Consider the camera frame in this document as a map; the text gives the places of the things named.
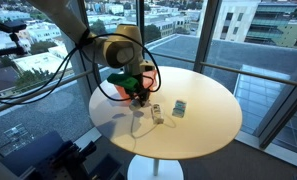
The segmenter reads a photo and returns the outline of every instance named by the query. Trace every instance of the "balcony railing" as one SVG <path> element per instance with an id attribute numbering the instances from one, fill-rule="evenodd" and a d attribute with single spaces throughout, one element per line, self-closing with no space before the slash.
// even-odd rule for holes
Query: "balcony railing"
<path id="1" fill-rule="evenodd" d="M 255 25 L 266 25 L 266 26 L 282 26 L 282 25 L 287 25 L 288 20 L 275 20 L 275 19 L 253 19 L 251 24 Z"/>
<path id="2" fill-rule="evenodd" d="M 297 6 L 291 7 L 276 7 L 276 6 L 258 6 L 257 12 L 294 12 Z"/>
<path id="3" fill-rule="evenodd" d="M 247 36 L 250 37 L 260 37 L 260 38 L 280 38 L 282 33 L 280 32 L 256 32 L 249 31 Z"/>

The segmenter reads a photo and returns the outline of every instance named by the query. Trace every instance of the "city buildings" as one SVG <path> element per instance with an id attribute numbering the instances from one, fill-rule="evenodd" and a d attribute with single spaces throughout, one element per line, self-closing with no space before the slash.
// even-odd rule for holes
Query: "city buildings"
<path id="1" fill-rule="evenodd" d="M 260 0 L 223 0 L 213 39 L 244 42 Z M 201 10 L 197 36 L 200 36 L 208 1 Z"/>
<path id="2" fill-rule="evenodd" d="M 0 31 L 0 50 L 16 47 L 16 43 L 11 40 L 10 34 Z M 30 51 L 30 41 L 25 38 L 19 38 L 19 44 L 25 49 L 26 52 Z"/>
<path id="3" fill-rule="evenodd" d="M 1 21 L 14 21 L 18 19 L 30 19 L 29 13 L 24 13 L 20 11 L 0 11 L 0 20 Z"/>
<path id="4" fill-rule="evenodd" d="M 289 76 L 294 77 L 295 75 L 297 75 L 297 50 L 289 47 L 287 48 L 287 47 L 276 46 L 282 43 L 285 44 L 286 41 L 279 42 L 272 38 L 271 40 L 275 42 L 276 45 L 269 45 L 269 46 L 267 44 L 263 45 L 263 44 L 254 44 L 254 43 L 244 43 L 245 39 L 247 38 L 248 30 L 252 25 L 252 22 L 254 19 L 253 17 L 255 17 L 258 4 L 260 2 L 245 1 L 245 2 L 248 2 L 249 4 L 248 3 L 242 4 L 241 1 L 229 1 L 229 2 L 231 3 L 227 4 L 223 2 L 222 4 L 223 11 L 221 12 L 221 14 L 219 14 L 221 18 L 218 18 L 219 19 L 218 21 L 220 22 L 217 27 L 217 30 L 214 32 L 214 34 L 216 34 L 216 36 L 214 36 L 216 39 L 214 39 L 214 41 L 212 41 L 211 43 L 211 50 L 208 54 L 208 57 L 206 58 L 207 63 L 248 72 L 246 70 L 247 68 L 245 68 L 246 67 L 245 64 L 246 64 L 252 67 L 252 69 L 254 70 L 254 71 L 251 71 L 252 73 L 260 74 L 260 72 L 264 72 L 264 73 L 269 72 L 268 75 L 270 76 L 271 72 L 272 73 L 278 72 L 278 73 L 281 73 L 282 76 L 280 76 L 280 74 L 278 73 L 275 73 L 275 74 L 280 78 L 283 78 L 283 77 L 288 78 Z M 162 21 L 165 22 L 166 18 L 165 19 L 160 18 L 160 16 L 164 17 L 164 14 L 160 16 L 158 14 L 156 15 L 157 16 L 154 16 L 151 19 L 148 18 L 146 20 L 147 22 L 149 20 L 149 23 L 157 24 L 156 26 L 158 27 L 164 27 L 160 29 L 167 37 L 162 38 L 158 41 L 152 42 L 154 46 L 150 50 L 152 50 L 154 53 L 163 53 L 168 56 L 178 57 L 178 59 L 184 59 L 184 61 L 180 61 L 180 60 L 177 60 L 176 58 L 158 57 L 157 58 L 158 65 L 180 67 L 180 68 L 193 70 L 194 63 L 196 64 L 198 63 L 198 62 L 195 62 L 196 54 L 198 51 L 200 51 L 200 49 L 202 49 L 200 46 L 198 46 L 199 37 L 174 35 L 174 34 L 169 35 L 171 33 L 171 29 L 173 29 L 175 25 L 184 25 L 185 19 L 180 20 L 181 18 L 180 16 L 174 17 L 174 18 L 168 17 L 170 18 L 169 23 L 158 24 L 159 23 L 158 19 L 161 19 L 160 22 Z M 297 36 L 297 25 L 295 24 L 296 24 L 295 21 L 289 21 L 289 23 L 287 24 L 287 27 L 286 26 L 284 26 L 283 28 L 279 27 L 278 30 L 280 31 L 278 32 L 283 32 L 281 37 L 284 36 L 283 38 L 287 39 L 288 38 L 288 36 L 286 36 L 287 32 L 289 32 L 289 34 L 294 33 Z M 229 89 L 231 92 L 236 92 L 235 93 L 236 95 L 238 93 L 242 94 L 243 92 L 245 92 L 242 89 L 243 87 L 238 87 L 239 89 L 236 89 L 235 87 L 237 86 L 236 85 L 237 81 L 239 84 L 242 78 L 248 78 L 247 76 L 242 76 L 238 79 L 239 73 L 226 72 L 226 71 L 223 71 L 222 69 L 209 68 L 209 67 L 205 67 L 204 74 L 217 80 L 218 82 L 223 84 L 223 86 L 225 86 L 227 89 Z M 254 78 L 257 80 L 247 81 L 243 85 L 249 86 L 249 87 L 252 86 L 255 89 L 254 90 L 251 89 L 251 91 L 246 91 L 245 92 L 246 95 L 244 94 L 244 96 L 239 96 L 242 109 L 244 111 L 248 110 L 248 112 L 250 112 L 248 114 L 245 113 L 245 115 L 248 117 L 245 117 L 245 121 L 244 121 L 245 124 L 244 124 L 243 130 L 246 132 L 250 132 L 249 129 L 247 131 L 247 128 L 250 128 L 251 132 L 254 132 L 255 129 L 258 129 L 259 121 L 260 122 L 263 121 L 263 118 L 262 118 L 263 116 L 260 116 L 260 118 L 258 118 L 258 116 L 256 115 L 258 114 L 262 115 L 262 113 L 266 113 L 268 108 L 268 107 L 262 108 L 262 106 L 260 106 L 260 104 L 258 103 L 258 101 L 262 99 L 263 96 L 262 94 L 260 94 L 261 91 L 258 91 L 256 89 L 256 88 L 262 89 L 263 87 L 262 84 L 265 81 L 263 81 L 263 78 L 258 78 L 258 77 L 254 77 Z M 89 82 L 85 86 L 80 86 L 80 87 L 77 86 L 76 89 L 85 90 L 89 88 L 91 85 L 93 85 L 93 82 Z M 276 95 L 275 89 L 273 88 L 268 88 L 268 89 L 269 90 L 265 93 L 267 94 L 270 93 L 269 95 Z M 71 95 L 70 93 L 71 92 L 63 91 L 64 95 Z M 287 96 L 285 95 L 285 93 L 281 91 L 278 91 L 277 94 L 278 93 L 280 95 L 279 97 Z M 16 123 L 18 123 L 18 121 L 21 121 L 23 123 L 28 124 L 29 128 L 31 128 L 31 131 L 36 132 L 37 135 L 47 132 L 47 130 L 49 129 L 55 129 L 59 131 L 62 134 L 62 136 L 66 137 L 67 139 L 74 139 L 80 136 L 80 133 L 79 134 L 76 133 L 72 135 L 71 130 L 72 129 L 76 130 L 77 125 L 82 125 L 84 124 L 83 121 L 89 120 L 87 117 L 87 107 L 83 108 L 83 111 L 80 111 L 80 109 L 78 109 L 80 108 L 79 105 L 82 104 L 80 103 L 80 101 L 82 101 L 81 100 L 82 97 L 81 98 L 78 97 L 79 101 L 76 100 L 80 103 L 78 105 L 75 102 L 67 103 L 66 98 L 61 99 L 63 103 L 59 103 L 60 105 L 57 105 L 57 104 L 54 105 L 52 102 L 54 101 L 55 97 L 52 96 L 50 99 L 46 99 L 45 101 L 38 102 L 38 104 L 33 104 L 31 106 L 29 105 L 23 106 L 23 108 L 20 110 L 13 111 L 5 115 L 4 117 L 0 117 L 0 123 L 3 124 L 2 128 L 7 127 L 7 129 L 9 129 L 12 126 L 15 126 Z M 273 103 L 272 102 L 273 100 L 271 99 L 271 97 L 270 96 L 267 96 L 267 97 L 268 97 L 267 101 L 269 103 Z M 32 124 L 35 121 L 37 121 L 38 125 L 40 125 L 41 127 L 40 126 L 38 126 L 38 128 L 34 127 L 34 125 Z M 58 126 L 53 126 L 53 124 L 58 123 L 59 121 L 63 121 L 63 123 Z M 3 141 L 4 139 L 2 137 L 2 133 L 3 133 L 2 128 L 0 128 L 0 142 L 5 142 Z M 279 138 L 277 138 L 278 143 L 276 144 L 283 145 L 286 149 L 288 148 L 289 151 L 294 151 L 297 153 L 297 121 L 292 120 L 289 122 L 289 124 L 285 125 L 282 128 L 285 129 L 281 131 L 281 134 L 284 135 L 283 136 L 284 138 L 280 138 L 281 136 L 279 136 Z M 255 134 L 251 134 L 251 135 L 253 135 L 253 137 L 256 138 L 255 139 L 256 142 L 259 141 L 258 137 L 255 136 Z M 277 154 L 278 152 L 284 153 L 286 151 L 285 150 L 277 151 L 275 154 Z"/>
<path id="5" fill-rule="evenodd" d="M 63 60 L 50 52 L 36 54 L 32 56 L 22 57 L 14 59 L 20 72 L 32 71 L 33 69 L 48 71 L 49 73 L 55 73 Z"/>
<path id="6" fill-rule="evenodd" d="M 296 11 L 297 4 L 293 3 L 259 3 L 245 42 L 286 46 L 280 39 L 283 34 L 289 34 L 287 26 Z"/>
<path id="7" fill-rule="evenodd" d="M 40 41 L 51 41 L 53 38 L 61 36 L 60 29 L 52 23 L 42 22 L 27 26 L 30 41 L 33 43 Z"/>

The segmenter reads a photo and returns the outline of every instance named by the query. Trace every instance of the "table base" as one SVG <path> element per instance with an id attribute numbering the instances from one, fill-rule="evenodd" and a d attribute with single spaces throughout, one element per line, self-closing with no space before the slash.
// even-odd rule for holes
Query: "table base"
<path id="1" fill-rule="evenodd" d="M 176 160 L 159 160 L 158 174 L 154 175 L 154 159 L 136 155 L 128 168 L 128 180 L 164 179 L 183 180 L 182 168 Z"/>

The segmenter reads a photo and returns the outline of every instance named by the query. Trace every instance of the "building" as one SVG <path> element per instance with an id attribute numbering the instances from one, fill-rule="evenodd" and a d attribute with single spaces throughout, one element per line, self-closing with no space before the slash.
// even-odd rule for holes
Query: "building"
<path id="1" fill-rule="evenodd" d="M 42 71 L 49 71 L 49 73 L 55 73 L 62 61 L 62 58 L 59 58 L 50 52 L 22 57 L 13 60 L 13 62 L 18 67 L 19 71 L 32 71 L 33 69 L 41 69 Z M 67 69 L 71 70 L 70 63 L 68 64 Z"/>
<path id="2" fill-rule="evenodd" d="M 0 20 L 1 21 L 14 21 L 20 19 L 30 19 L 29 13 L 24 13 L 20 11 L 0 11 Z"/>
<path id="3" fill-rule="evenodd" d="M 174 22 L 174 29 L 183 28 L 190 31 L 190 17 L 189 16 L 175 16 L 166 18 L 166 21 Z"/>
<path id="4" fill-rule="evenodd" d="M 42 22 L 27 26 L 30 41 L 33 43 L 40 41 L 52 41 L 53 38 L 61 36 L 60 29 L 52 23 Z"/>
<path id="5" fill-rule="evenodd" d="M 31 44 L 28 39 L 19 37 L 19 44 L 26 50 L 26 52 L 30 51 Z M 0 31 L 0 50 L 6 48 L 16 47 L 16 43 L 11 40 L 9 37 L 10 34 Z"/>
<path id="6" fill-rule="evenodd" d="M 291 20 L 284 26 L 278 26 L 282 32 L 279 38 L 272 38 L 276 46 L 297 48 L 297 21 Z"/>
<path id="7" fill-rule="evenodd" d="M 182 12 L 184 12 L 187 16 L 189 16 L 191 21 L 193 21 L 193 22 L 198 22 L 199 21 L 201 10 L 188 9 L 188 10 L 182 11 Z"/>
<path id="8" fill-rule="evenodd" d="M 178 8 L 170 8 L 170 7 L 164 7 L 164 6 L 152 6 L 150 5 L 150 14 L 172 14 L 173 16 L 179 15 L 180 12 L 178 11 Z"/>
<path id="9" fill-rule="evenodd" d="M 101 20 L 104 22 L 104 24 L 120 24 L 123 20 L 126 18 L 123 16 L 114 16 L 110 14 L 103 14 L 103 15 L 90 15 L 87 16 L 89 25 L 92 25 L 97 20 Z"/>
<path id="10" fill-rule="evenodd" d="M 213 39 L 243 42 L 260 0 L 223 0 Z M 208 1 L 204 1 L 197 36 L 200 36 Z"/>
<path id="11" fill-rule="evenodd" d="M 259 3 L 245 42 L 282 45 L 286 26 L 297 11 L 297 4 L 282 2 Z"/>
<path id="12" fill-rule="evenodd" d="M 68 55 L 65 45 L 48 48 L 48 52 L 59 57 L 60 59 L 64 59 Z"/>
<path id="13" fill-rule="evenodd" d="M 114 14 L 114 15 L 121 15 L 124 13 L 124 6 L 122 4 L 104 4 L 105 13 Z"/>
<path id="14" fill-rule="evenodd" d="M 170 36 L 174 33 L 175 23 L 172 21 L 158 21 L 153 24 L 160 30 L 161 38 Z"/>

